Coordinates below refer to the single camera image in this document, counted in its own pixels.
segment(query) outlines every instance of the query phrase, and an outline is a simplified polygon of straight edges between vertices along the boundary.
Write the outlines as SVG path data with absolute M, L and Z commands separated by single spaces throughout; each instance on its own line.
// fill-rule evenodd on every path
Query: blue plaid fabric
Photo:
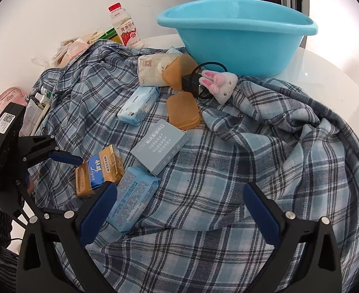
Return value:
M 44 86 L 53 101 L 39 134 L 54 134 L 61 149 L 83 159 L 114 144 L 125 168 L 132 166 L 131 149 L 167 119 L 168 87 L 160 88 L 140 126 L 116 118 L 138 87 L 138 57 L 153 52 L 99 41 L 65 69 L 45 71 L 33 93 Z M 257 182 L 283 211 L 330 218 L 348 291 L 359 278 L 359 140 L 350 127 L 299 88 L 275 79 L 241 77 L 224 106 L 215 100 L 198 105 L 203 121 L 159 174 L 159 188 L 131 232 L 118 240 L 105 223 L 87 246 L 114 289 L 242 292 L 273 250 L 242 200 L 243 185 Z M 37 204 L 78 209 L 74 172 L 51 160 L 33 168 Z M 60 246 L 59 254 L 79 285 Z M 280 289 L 292 277 L 297 255 Z

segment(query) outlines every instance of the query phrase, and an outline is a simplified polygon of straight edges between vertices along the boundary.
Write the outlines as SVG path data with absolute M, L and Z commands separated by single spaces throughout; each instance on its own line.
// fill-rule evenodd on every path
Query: blue plastic basin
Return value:
M 261 0 L 197 0 L 164 11 L 157 22 L 177 29 L 198 63 L 220 62 L 248 76 L 282 72 L 303 37 L 318 32 L 305 14 Z

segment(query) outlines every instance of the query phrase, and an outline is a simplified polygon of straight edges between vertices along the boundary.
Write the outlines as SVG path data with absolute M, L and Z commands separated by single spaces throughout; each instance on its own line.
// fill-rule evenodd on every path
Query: red bottle cap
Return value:
M 113 12 L 114 10 L 119 9 L 119 8 L 121 8 L 121 3 L 116 3 L 116 4 L 113 4 L 112 6 L 109 6 L 109 11 Z

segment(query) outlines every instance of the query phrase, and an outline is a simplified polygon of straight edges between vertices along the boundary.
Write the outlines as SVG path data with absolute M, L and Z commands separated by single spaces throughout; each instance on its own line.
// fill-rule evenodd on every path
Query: blue soap package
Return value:
M 167 50 L 166 54 L 178 54 L 178 55 L 183 55 L 183 53 L 182 53 L 181 51 L 177 50 L 174 46 L 171 46 L 171 47 Z
M 131 153 L 154 175 L 159 175 L 187 141 L 185 131 L 160 119 L 157 124 L 151 125 Z
M 117 201 L 106 221 L 118 231 L 132 229 L 159 187 L 159 178 L 142 167 L 129 167 L 117 186 Z
M 159 95 L 158 87 L 140 86 L 125 102 L 118 112 L 117 118 L 130 125 L 140 125 Z

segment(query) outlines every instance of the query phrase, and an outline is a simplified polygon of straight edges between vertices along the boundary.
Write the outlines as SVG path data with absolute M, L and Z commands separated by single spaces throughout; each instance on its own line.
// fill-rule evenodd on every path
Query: blue gripper pad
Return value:
M 80 224 L 79 243 L 83 247 L 94 242 L 116 201 L 117 186 L 111 183 Z
M 49 153 L 49 157 L 56 162 L 67 163 L 71 165 L 82 165 L 83 159 L 80 156 L 72 155 L 69 152 L 65 151 L 55 151 Z
M 250 184 L 246 184 L 243 187 L 243 201 L 266 243 L 278 246 L 281 242 L 280 226 L 267 205 L 257 195 Z

